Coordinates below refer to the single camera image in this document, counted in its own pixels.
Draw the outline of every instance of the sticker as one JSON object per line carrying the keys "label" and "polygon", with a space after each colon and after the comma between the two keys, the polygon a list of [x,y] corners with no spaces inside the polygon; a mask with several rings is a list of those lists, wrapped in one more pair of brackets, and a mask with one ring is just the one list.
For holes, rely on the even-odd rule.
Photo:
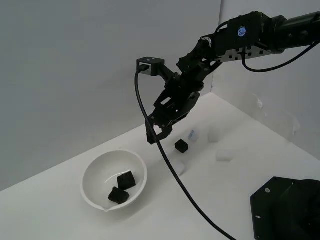
{"label": "sticker", "polygon": [[247,33],[246,27],[241,26],[238,30],[238,36],[243,37],[244,35],[246,35],[246,33]]}

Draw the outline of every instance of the black block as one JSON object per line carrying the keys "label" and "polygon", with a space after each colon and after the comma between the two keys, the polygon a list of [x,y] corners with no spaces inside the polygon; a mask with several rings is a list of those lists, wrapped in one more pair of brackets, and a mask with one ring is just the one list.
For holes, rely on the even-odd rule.
{"label": "black block", "polygon": [[129,197],[130,195],[126,191],[113,187],[108,199],[114,203],[123,204],[128,200]]}
{"label": "black block", "polygon": [[134,175],[131,171],[128,171],[117,177],[118,187],[122,190],[127,190],[136,185]]}
{"label": "black block", "polygon": [[184,154],[188,150],[188,144],[180,139],[175,144],[175,149],[177,149],[180,153]]}

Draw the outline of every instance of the white surface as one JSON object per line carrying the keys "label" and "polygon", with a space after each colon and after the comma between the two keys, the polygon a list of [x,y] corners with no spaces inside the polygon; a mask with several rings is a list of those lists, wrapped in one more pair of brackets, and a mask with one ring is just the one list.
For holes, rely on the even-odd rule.
{"label": "white surface", "polygon": [[[214,121],[223,139],[204,135],[185,154],[174,143],[194,125]],[[207,215],[237,240],[253,240],[250,196],[273,176],[320,180],[320,161],[231,104],[208,94],[163,141],[169,159],[186,163],[181,177]],[[118,148],[138,153],[148,168],[141,196],[123,210],[97,210],[82,198],[79,182],[88,164]],[[241,149],[231,162],[216,162],[218,149]],[[140,126],[0,192],[1,240],[163,240],[225,238],[209,226],[174,181],[156,145]]]}
{"label": "white surface", "polygon": [[[223,0],[221,22],[259,11],[287,19],[320,11],[319,0]],[[277,66],[305,47],[249,59],[253,69]],[[320,159],[320,46],[292,64],[266,73],[247,71],[241,61],[224,63],[215,72],[212,91],[295,145]],[[263,103],[257,106],[257,99]]]}
{"label": "white surface", "polygon": [[[179,58],[218,26],[221,0],[3,0],[0,191],[143,122],[136,60]],[[141,76],[147,110],[164,90]],[[204,93],[211,91],[212,77]]]}
{"label": "white surface", "polygon": [[[132,172],[136,185],[126,190],[130,195],[126,202],[116,204],[108,200],[108,196],[114,187],[119,187],[118,176],[127,172]],[[139,155],[124,149],[110,151],[95,159],[85,170],[81,194],[92,207],[109,212],[132,204],[144,190],[147,179],[147,166]]]}

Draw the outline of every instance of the black cable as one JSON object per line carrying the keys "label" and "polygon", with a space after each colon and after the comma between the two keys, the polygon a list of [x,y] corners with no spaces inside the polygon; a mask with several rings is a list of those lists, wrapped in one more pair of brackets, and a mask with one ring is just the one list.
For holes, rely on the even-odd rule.
{"label": "black cable", "polygon": [[222,27],[224,27],[225,25],[228,24],[229,21],[225,21],[224,23],[221,23],[215,30],[215,32],[217,33],[219,31],[219,29],[221,29]]}
{"label": "black cable", "polygon": [[195,202],[195,200],[192,198],[192,196],[190,195],[190,193],[188,192],[188,190],[186,189],[186,187],[184,186],[184,184],[182,183],[182,181],[180,180],[179,176],[177,175],[176,171],[174,170],[174,168],[172,167],[166,153],[165,150],[163,149],[157,134],[155,132],[155,130],[152,127],[152,124],[149,121],[148,115],[146,113],[145,107],[142,103],[141,97],[140,97],[140,92],[139,92],[139,86],[138,86],[138,76],[139,73],[142,71],[146,71],[149,68],[149,66],[147,65],[141,65],[140,69],[138,69],[135,73],[134,76],[134,87],[135,87],[135,94],[136,94],[136,98],[138,100],[140,109],[142,111],[142,114],[145,118],[145,121],[151,131],[151,134],[155,140],[155,143],[157,144],[162,157],[165,161],[165,163],[168,165],[168,168],[170,169],[172,175],[174,176],[175,180],[177,181],[177,183],[179,184],[179,186],[181,187],[181,189],[183,190],[184,194],[186,195],[186,197],[189,199],[189,201],[191,202],[191,204],[195,207],[195,209],[200,213],[200,215],[212,226],[214,227],[214,229],[216,229],[219,233],[221,233],[222,235],[224,235],[226,238],[228,238],[229,240],[236,240],[235,238],[233,238],[232,236],[230,236],[228,233],[226,233],[225,231],[223,231],[220,227],[218,227],[202,210],[201,208],[197,205],[197,203]]}
{"label": "black cable", "polygon": [[301,52],[299,55],[297,55],[296,57],[292,58],[291,60],[278,65],[278,66],[274,66],[274,67],[270,67],[270,68],[266,68],[266,69],[252,69],[250,67],[247,66],[246,64],[246,57],[245,57],[245,53],[241,54],[241,58],[242,58],[242,65],[244,66],[245,69],[249,70],[250,72],[254,72],[254,73],[266,73],[266,72],[271,72],[273,70],[277,70],[280,68],[283,68],[291,63],[293,63],[295,60],[301,58],[303,55],[305,55],[307,52],[309,52],[311,49],[313,49],[315,46],[317,46],[320,42],[314,42],[312,43],[309,47],[307,47],[303,52]]}

